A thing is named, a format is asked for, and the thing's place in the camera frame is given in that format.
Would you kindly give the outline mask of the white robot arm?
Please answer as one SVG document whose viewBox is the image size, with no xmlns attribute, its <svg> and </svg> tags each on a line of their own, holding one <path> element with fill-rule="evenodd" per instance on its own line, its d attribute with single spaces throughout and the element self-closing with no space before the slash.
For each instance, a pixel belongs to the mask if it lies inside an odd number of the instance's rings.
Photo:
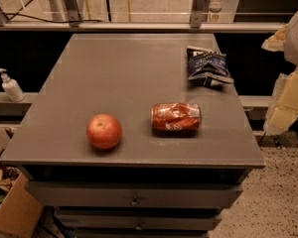
<svg viewBox="0 0 298 238">
<path fill-rule="evenodd" d="M 279 74 L 266 113 L 264 132 L 269 136 L 277 136 L 286 132 L 298 119 L 298 11 L 288 24 L 266 39 L 261 47 L 271 52 L 283 52 L 285 60 L 296 66 L 289 75 Z"/>
</svg>

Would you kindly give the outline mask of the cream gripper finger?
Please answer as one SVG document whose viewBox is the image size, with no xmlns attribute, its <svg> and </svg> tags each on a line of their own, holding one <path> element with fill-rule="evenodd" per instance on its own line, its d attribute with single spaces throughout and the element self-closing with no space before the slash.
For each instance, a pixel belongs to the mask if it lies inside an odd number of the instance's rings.
<svg viewBox="0 0 298 238">
<path fill-rule="evenodd" d="M 288 25 L 284 25 L 277 32 L 275 32 L 272 36 L 266 39 L 261 47 L 264 50 L 270 52 L 283 52 L 284 51 L 284 39 L 286 35 Z"/>
<path fill-rule="evenodd" d="M 298 66 L 289 75 L 280 73 L 275 81 L 264 132 L 277 136 L 286 132 L 298 119 Z"/>
</svg>

